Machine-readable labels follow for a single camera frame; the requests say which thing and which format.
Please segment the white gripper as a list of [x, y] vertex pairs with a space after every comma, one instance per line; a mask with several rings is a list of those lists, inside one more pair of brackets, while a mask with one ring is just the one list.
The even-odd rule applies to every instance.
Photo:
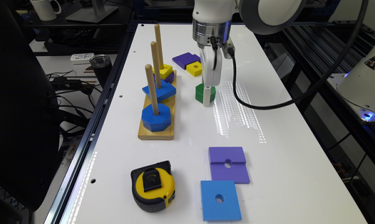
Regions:
[[217, 86], [221, 81], [222, 60], [231, 59], [228, 50], [235, 50], [232, 39], [229, 37], [227, 42], [222, 44], [216, 51], [210, 45], [199, 44], [199, 52], [202, 64], [203, 75], [203, 106], [210, 106], [211, 102], [211, 87]]

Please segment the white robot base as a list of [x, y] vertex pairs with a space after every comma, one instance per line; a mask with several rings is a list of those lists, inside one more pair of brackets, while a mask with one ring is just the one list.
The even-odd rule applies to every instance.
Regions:
[[334, 73], [328, 82], [361, 120], [375, 122], [375, 46], [349, 73]]

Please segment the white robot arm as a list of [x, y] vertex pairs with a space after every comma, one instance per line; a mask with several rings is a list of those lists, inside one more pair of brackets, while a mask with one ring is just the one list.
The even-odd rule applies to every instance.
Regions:
[[253, 33], [270, 35], [288, 27], [305, 4], [305, 0], [196, 0], [192, 37], [200, 48], [203, 105], [210, 105], [212, 87], [220, 84], [223, 58], [232, 60], [237, 74], [235, 48], [229, 37], [235, 13]]

